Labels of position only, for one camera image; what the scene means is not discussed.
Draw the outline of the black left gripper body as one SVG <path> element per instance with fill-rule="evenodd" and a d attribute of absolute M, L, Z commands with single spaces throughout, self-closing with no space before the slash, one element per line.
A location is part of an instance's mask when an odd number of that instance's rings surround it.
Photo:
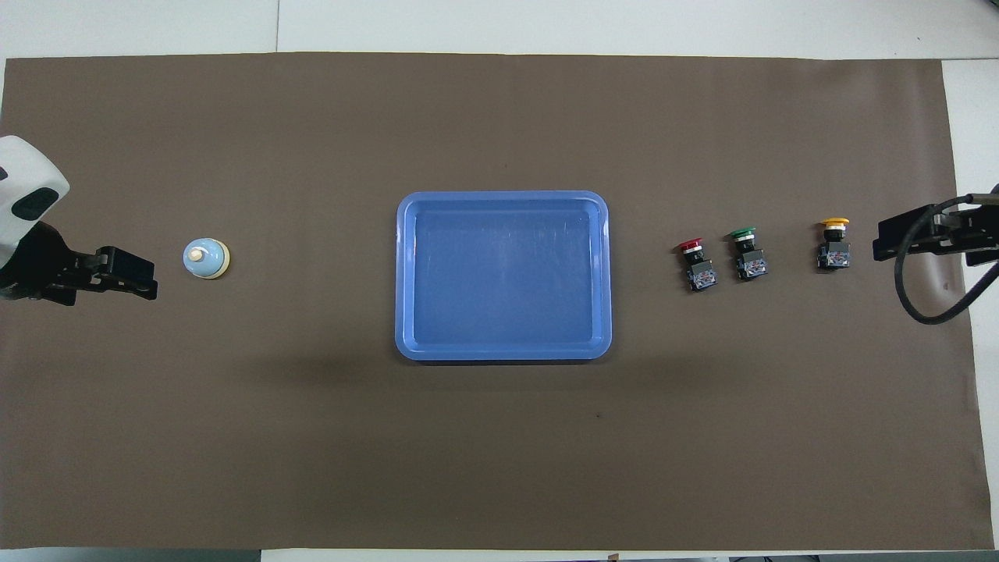
<path fill-rule="evenodd" d="M 1 270 L 1 299 L 50 301 L 72 307 L 77 293 L 102 293 L 94 273 L 81 268 L 79 258 L 90 258 L 70 250 L 57 229 L 45 222 L 29 228 Z"/>

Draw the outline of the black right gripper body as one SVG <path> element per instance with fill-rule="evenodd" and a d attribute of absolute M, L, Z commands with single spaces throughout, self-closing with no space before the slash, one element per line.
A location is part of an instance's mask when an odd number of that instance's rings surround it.
<path fill-rule="evenodd" d="M 946 253 L 963 253 L 969 267 L 998 260 L 998 199 L 954 199 L 940 205 L 932 224 Z"/>

